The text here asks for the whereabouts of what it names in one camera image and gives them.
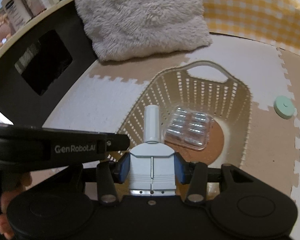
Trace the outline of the person's left hand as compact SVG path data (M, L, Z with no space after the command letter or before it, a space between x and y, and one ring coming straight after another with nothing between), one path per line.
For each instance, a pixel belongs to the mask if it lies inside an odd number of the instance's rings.
M7 207L11 200L23 193L32 183L29 172L13 176L0 174L0 239L13 239L14 232L7 219Z

